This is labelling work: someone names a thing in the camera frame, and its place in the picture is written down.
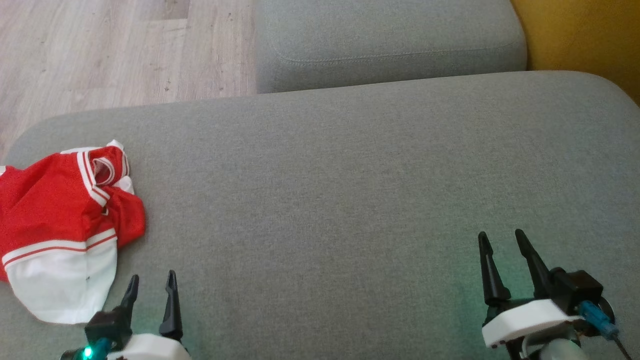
wire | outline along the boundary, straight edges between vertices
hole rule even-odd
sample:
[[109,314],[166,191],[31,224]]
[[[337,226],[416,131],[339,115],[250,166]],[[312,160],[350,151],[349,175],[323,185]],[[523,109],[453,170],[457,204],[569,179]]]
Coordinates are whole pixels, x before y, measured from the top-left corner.
[[620,341],[620,339],[618,338],[617,335],[613,336],[613,341],[616,342],[616,345],[618,346],[618,349],[620,349],[620,351],[622,351],[622,354],[625,356],[625,359],[627,360],[633,360],[631,358],[631,355],[629,355],[629,353],[627,352],[627,350],[625,349],[625,347],[622,345],[622,341]]

gray sofa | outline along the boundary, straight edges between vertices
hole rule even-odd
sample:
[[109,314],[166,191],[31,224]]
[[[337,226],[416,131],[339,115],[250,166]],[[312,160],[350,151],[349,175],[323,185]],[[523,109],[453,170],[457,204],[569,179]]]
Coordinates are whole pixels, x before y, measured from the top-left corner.
[[257,90],[525,70],[509,0],[258,0]]
[[[640,352],[640,109],[576,72],[510,72],[93,111],[13,146],[125,145],[146,235],[122,249],[106,307],[140,274],[156,332],[176,270],[193,359],[505,359],[484,347],[476,236],[515,297],[513,231],[549,266],[605,286]],[[36,321],[0,286],[2,359],[56,359],[82,327]],[[592,359],[621,358],[602,339]]]

red and white jersey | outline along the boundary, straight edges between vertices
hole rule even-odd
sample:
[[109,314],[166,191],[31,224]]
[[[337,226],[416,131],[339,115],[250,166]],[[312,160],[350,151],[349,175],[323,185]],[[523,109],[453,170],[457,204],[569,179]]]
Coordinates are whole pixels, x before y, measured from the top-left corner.
[[117,248],[144,234],[122,145],[0,167],[0,280],[39,319],[87,322],[104,305]]

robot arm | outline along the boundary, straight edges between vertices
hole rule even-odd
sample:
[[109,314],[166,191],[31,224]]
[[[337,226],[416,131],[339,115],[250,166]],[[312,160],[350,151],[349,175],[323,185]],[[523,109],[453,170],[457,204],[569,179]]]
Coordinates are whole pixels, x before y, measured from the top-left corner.
[[493,261],[493,249],[484,232],[478,235],[484,303],[489,307],[482,333],[485,345],[504,345],[512,360],[587,359],[578,334],[603,336],[616,342],[618,328],[603,286],[587,272],[551,271],[522,230],[515,231],[534,286],[533,298],[511,299]]
[[182,346],[182,318],[178,283],[173,270],[166,282],[168,297],[160,336],[134,335],[131,330],[133,304],[138,298],[140,278],[133,275],[119,306],[99,311],[84,327],[88,345],[66,351],[60,360],[191,360]]

wooden floor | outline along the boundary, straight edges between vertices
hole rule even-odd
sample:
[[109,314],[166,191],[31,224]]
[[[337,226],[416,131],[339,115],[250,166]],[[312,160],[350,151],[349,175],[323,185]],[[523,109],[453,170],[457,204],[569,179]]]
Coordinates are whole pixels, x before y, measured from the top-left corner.
[[54,115],[254,94],[253,14],[253,0],[0,0],[0,159]]

